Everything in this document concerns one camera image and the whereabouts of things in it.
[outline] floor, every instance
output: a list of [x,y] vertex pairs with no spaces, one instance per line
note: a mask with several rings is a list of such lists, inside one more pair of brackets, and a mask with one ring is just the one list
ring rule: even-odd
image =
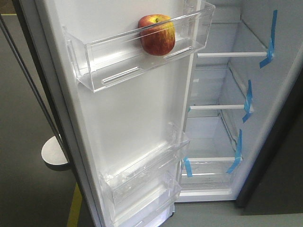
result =
[[[42,92],[17,17],[4,19]],[[74,206],[81,198],[74,194],[72,172],[50,170],[41,159],[53,133],[1,32],[0,74],[0,227],[92,227],[85,203]],[[303,214],[243,216],[232,201],[176,204],[176,213],[162,225],[272,226],[303,227]]]

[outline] white shelf edge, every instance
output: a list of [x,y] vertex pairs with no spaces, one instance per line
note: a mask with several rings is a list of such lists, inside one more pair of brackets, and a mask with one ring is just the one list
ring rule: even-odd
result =
[[191,196],[209,196],[209,195],[229,195],[232,194],[232,189],[201,189],[201,190],[181,190],[180,197]]
[[223,52],[223,53],[198,53],[198,58],[218,57],[264,57],[267,52]]
[[190,162],[224,162],[224,161],[234,161],[235,157],[192,157],[188,158]]
[[244,109],[244,104],[239,105],[191,105],[191,110],[228,110]]

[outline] door shelf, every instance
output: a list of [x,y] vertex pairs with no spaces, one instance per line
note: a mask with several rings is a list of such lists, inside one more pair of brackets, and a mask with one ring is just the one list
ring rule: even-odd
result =
[[197,54],[197,65],[227,64],[230,57],[266,57],[267,48],[242,21],[213,23],[207,47]]
[[227,170],[233,165],[234,158],[189,159],[193,176],[187,177],[182,170],[182,190],[219,190],[231,188],[232,181],[239,165],[231,172]]
[[217,116],[219,110],[244,111],[246,85],[238,84],[233,68],[198,67],[194,73],[188,117]]
[[114,206],[114,227],[143,227],[179,197],[181,187],[175,178],[165,172],[149,181],[132,197]]
[[186,155],[189,139],[175,125],[167,131],[166,142],[156,147],[139,161],[116,175],[100,175],[99,180],[105,194],[118,204],[175,164]]
[[[205,48],[215,6],[191,2],[184,0],[183,14],[178,17],[105,39],[86,42],[65,31],[75,77],[96,92]],[[176,39],[173,50],[164,56],[145,52],[140,40],[154,34],[142,33],[171,22]]]

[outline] blue painter's tape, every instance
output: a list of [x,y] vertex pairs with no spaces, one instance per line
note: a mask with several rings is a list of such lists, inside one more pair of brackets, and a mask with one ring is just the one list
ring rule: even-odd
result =
[[185,165],[187,177],[193,177],[193,172],[192,172],[192,170],[191,170],[191,166],[190,166],[189,159],[188,159],[187,157],[185,157],[185,158],[183,159],[183,161],[184,161],[184,165]]
[[233,162],[232,166],[226,171],[226,173],[231,174],[234,169],[240,164],[242,156],[242,130],[240,129],[239,137],[237,141],[237,148],[235,154],[235,161]]
[[251,116],[251,113],[246,113],[244,117],[242,117],[243,123],[245,123]]
[[245,123],[252,115],[252,113],[250,112],[251,103],[252,103],[252,85],[251,85],[251,80],[248,80],[248,90],[246,94],[246,100],[244,103],[244,110],[246,112],[246,115],[242,118],[243,123]]
[[267,56],[263,61],[260,62],[260,68],[263,68],[267,64],[271,63],[271,61],[273,60],[274,51],[275,51],[275,31],[276,31],[277,14],[278,14],[278,10],[276,9],[273,12],[273,20],[271,23],[271,33],[270,33],[270,40],[269,40]]

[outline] red apple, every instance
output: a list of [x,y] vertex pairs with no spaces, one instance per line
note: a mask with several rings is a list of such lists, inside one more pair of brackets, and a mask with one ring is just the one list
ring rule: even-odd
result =
[[[145,27],[169,19],[169,16],[162,14],[144,16],[139,20],[138,27]],[[140,36],[143,49],[151,55],[163,56],[175,46],[175,27],[172,22],[148,28],[140,32]]]

